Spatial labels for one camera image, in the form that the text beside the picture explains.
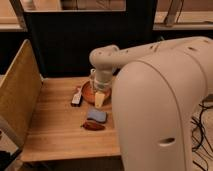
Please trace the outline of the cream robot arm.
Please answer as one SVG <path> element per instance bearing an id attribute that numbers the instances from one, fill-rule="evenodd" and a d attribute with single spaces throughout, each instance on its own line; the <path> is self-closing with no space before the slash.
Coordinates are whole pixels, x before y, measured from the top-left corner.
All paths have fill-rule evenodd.
<path id="1" fill-rule="evenodd" d="M 125 171 L 192 171 L 191 116 L 213 93 L 213 39 L 188 37 L 90 53 L 94 87 L 112 90 Z"/>

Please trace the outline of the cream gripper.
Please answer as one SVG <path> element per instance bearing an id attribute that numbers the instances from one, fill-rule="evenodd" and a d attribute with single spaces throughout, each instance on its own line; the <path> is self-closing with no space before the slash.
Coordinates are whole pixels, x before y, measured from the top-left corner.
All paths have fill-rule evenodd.
<path id="1" fill-rule="evenodd" d="M 97 91 L 101 92 L 96 92 L 95 93 L 95 107 L 100 108 L 103 105 L 104 99 L 105 99 L 105 94 L 102 92 L 106 92 L 110 89 L 111 83 L 110 82 L 103 82 L 98 80 L 97 78 L 94 78 L 94 88 Z"/>

